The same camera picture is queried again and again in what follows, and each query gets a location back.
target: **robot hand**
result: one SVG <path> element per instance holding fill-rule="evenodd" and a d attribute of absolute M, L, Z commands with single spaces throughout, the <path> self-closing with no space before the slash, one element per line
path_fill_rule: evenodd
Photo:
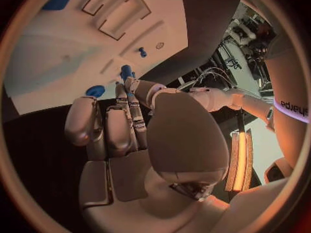
<path fill-rule="evenodd" d="M 209 112 L 217 111 L 224 106 L 239 110 L 244 97 L 244 93 L 238 89 L 222 91 L 217 88 L 191 88 L 189 95 Z"/>

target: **orange light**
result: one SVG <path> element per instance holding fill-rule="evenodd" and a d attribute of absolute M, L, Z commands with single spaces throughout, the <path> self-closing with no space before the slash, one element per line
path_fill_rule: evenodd
<path fill-rule="evenodd" d="M 234 191 L 241 191 L 243 189 L 245 170 L 246 170 L 246 135 L 245 132 L 241 132 L 239 133 L 238 136 L 238 162 L 233 185 Z"/>

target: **purple light band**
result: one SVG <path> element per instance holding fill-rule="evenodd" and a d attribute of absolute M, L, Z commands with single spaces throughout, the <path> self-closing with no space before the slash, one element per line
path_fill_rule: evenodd
<path fill-rule="evenodd" d="M 309 118 L 307 116 L 303 116 L 294 111 L 286 109 L 285 107 L 280 105 L 275 99 L 273 100 L 273 105 L 278 111 L 282 112 L 283 114 L 288 115 L 291 118 L 295 118 L 301 122 L 309 123 Z"/>

